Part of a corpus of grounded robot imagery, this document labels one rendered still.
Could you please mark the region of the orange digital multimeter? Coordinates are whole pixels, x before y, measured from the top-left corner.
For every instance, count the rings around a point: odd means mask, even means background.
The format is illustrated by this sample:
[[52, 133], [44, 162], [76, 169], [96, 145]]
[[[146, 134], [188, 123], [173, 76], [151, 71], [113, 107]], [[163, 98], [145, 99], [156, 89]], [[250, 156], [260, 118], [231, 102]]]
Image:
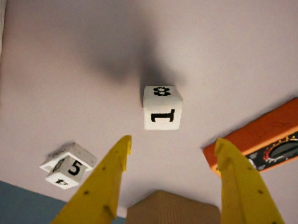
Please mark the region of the orange digital multimeter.
[[[259, 173], [298, 159], [298, 98], [295, 98], [252, 123], [224, 137], [245, 155]], [[203, 154], [217, 172], [215, 143]]]

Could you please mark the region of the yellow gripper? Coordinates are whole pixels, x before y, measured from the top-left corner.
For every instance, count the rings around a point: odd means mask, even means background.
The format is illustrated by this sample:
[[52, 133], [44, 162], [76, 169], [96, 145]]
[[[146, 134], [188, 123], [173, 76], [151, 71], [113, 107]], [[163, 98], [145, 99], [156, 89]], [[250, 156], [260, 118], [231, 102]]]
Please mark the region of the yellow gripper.
[[[121, 137], [50, 224], [111, 224], [116, 220], [122, 173], [132, 136]], [[262, 176], [228, 140], [217, 138], [221, 224], [285, 224]]]

